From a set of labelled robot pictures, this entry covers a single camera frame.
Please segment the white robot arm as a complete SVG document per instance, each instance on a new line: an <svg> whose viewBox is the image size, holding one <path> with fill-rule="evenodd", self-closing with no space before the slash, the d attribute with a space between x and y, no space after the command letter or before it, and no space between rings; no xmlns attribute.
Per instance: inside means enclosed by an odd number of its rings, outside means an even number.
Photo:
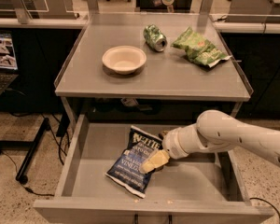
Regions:
<svg viewBox="0 0 280 224"><path fill-rule="evenodd" d="M170 159L192 153L225 152L242 147L280 167L280 131L243 123L221 111L202 112L195 124L169 131L162 140L163 150L153 151L139 171L147 174Z"/></svg>

